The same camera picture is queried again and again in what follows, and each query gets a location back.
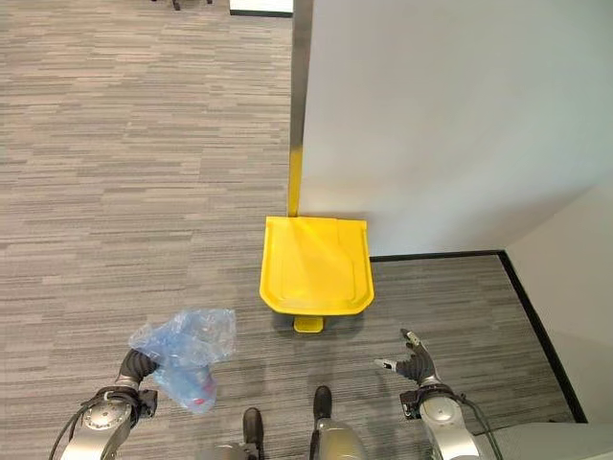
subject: floor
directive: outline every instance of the floor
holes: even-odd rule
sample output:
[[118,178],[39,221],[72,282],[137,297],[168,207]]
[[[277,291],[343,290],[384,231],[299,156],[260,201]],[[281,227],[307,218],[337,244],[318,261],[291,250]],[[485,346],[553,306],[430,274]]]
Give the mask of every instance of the floor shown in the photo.
[[372,306],[317,336],[273,316],[258,285],[264,216],[284,213],[291,21],[182,5],[3,4],[3,458],[43,458],[130,334],[185,308],[237,312],[216,407],[198,417],[162,396],[123,458],[192,458],[237,440],[257,405],[269,458],[302,459],[320,383],[372,458],[424,458],[397,400],[408,383],[372,365],[402,356],[400,325],[495,426],[569,420],[495,257],[375,264]]

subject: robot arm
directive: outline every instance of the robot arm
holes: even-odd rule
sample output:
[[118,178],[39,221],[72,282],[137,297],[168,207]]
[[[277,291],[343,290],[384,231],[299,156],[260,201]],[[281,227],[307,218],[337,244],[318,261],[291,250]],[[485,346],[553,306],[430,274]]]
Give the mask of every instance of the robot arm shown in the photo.
[[415,381],[419,389],[400,395],[404,415],[409,420],[422,419],[437,460],[479,459],[474,437],[466,429],[462,409],[451,388],[443,384],[432,357],[413,332],[400,330],[410,359],[376,359],[375,364]]
[[[139,391],[144,377],[152,373],[157,364],[147,356],[130,350],[115,380],[114,386],[102,388],[70,419],[60,432],[52,449],[53,460],[57,445],[69,426],[70,441],[62,460],[110,460],[127,439],[130,430],[141,418],[155,415],[157,392]],[[77,422],[81,427],[73,436]]]

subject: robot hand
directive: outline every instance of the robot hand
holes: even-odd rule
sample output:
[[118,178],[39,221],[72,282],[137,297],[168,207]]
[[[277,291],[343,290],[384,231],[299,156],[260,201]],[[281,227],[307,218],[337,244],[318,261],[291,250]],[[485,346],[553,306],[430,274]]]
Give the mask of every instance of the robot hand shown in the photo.
[[437,374],[434,361],[420,338],[406,329],[401,329],[400,333],[406,340],[405,345],[409,349],[410,358],[403,361],[375,359],[375,364],[384,369],[390,369],[409,380],[414,380],[419,386],[440,384],[441,379]]

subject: black baseboard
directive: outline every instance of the black baseboard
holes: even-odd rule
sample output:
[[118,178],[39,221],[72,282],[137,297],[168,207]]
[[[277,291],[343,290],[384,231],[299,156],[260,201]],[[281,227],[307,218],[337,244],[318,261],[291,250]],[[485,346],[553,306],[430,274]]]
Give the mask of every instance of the black baseboard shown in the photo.
[[540,346],[545,352],[545,356],[549,361],[549,365],[552,367],[554,371],[554,375],[556,376],[557,383],[562,390],[562,394],[566,399],[566,403],[573,414],[575,422],[578,424],[586,424],[587,418],[585,417],[585,413],[581,408],[581,404],[579,403],[579,399],[577,398],[577,394],[573,389],[573,385],[571,381],[568,379],[566,375],[566,371],[564,371],[564,367],[562,366],[562,362],[559,360],[559,356],[556,353],[556,349],[554,348],[554,344],[552,343],[543,323],[538,317],[538,313],[534,309],[533,303],[530,301],[528,294],[521,283],[519,278],[517,277],[517,273],[515,273],[515,269],[511,263],[511,259],[509,259],[509,255],[504,250],[491,250],[491,251],[464,251],[464,252],[437,252],[437,253],[429,253],[429,254],[409,254],[402,256],[374,256],[371,257],[371,262],[373,263],[382,263],[382,262],[397,262],[397,261],[414,261],[414,260],[422,260],[422,259],[448,259],[448,258],[457,258],[457,257],[476,257],[476,256],[498,256],[500,259],[500,263],[505,268],[507,272],[507,276],[511,281],[511,285],[517,294],[517,298],[524,308],[524,312],[526,316],[528,316],[528,320],[534,329],[534,333],[540,342]]
[[232,16],[291,17],[286,11],[230,10]]
[[463,251],[463,252],[430,252],[427,254],[404,254],[401,256],[372,256],[371,262],[417,261],[422,259],[450,259],[454,257],[497,256],[501,250]]
[[566,398],[566,403],[571,409],[573,413],[573,417],[575,418],[575,422],[578,424],[586,424],[587,418],[585,417],[585,412],[579,403],[579,398],[577,398],[577,394],[573,389],[573,385],[571,385],[571,381],[568,379],[566,375],[566,371],[564,371],[564,366],[562,366],[562,362],[559,360],[559,357],[556,353],[556,349],[554,348],[554,344],[552,343],[547,331],[545,330],[545,326],[541,322],[538,317],[538,313],[534,309],[533,303],[530,301],[528,294],[521,283],[519,278],[517,277],[517,273],[515,273],[515,269],[513,268],[513,264],[511,263],[511,259],[506,251],[500,251],[498,254],[500,258],[500,262],[502,266],[505,268],[507,272],[507,276],[511,280],[511,284],[517,293],[517,297],[519,297],[519,301],[521,305],[524,307],[524,311],[530,320],[530,324],[533,325],[534,332],[536,333],[536,337],[538,337],[538,341],[540,342],[540,346],[543,347],[543,351],[545,352],[545,356],[549,361],[549,364],[552,366],[554,370],[554,374],[556,375],[557,383],[564,394],[564,398]]

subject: plastic bag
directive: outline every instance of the plastic bag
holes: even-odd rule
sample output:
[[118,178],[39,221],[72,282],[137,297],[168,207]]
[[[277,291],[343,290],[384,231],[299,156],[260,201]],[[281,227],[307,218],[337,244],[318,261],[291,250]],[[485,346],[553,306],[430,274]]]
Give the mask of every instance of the plastic bag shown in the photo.
[[153,376],[170,398],[202,414],[216,400],[209,365],[234,352],[236,335],[233,310],[183,310],[160,327],[146,324],[128,344],[159,365]]

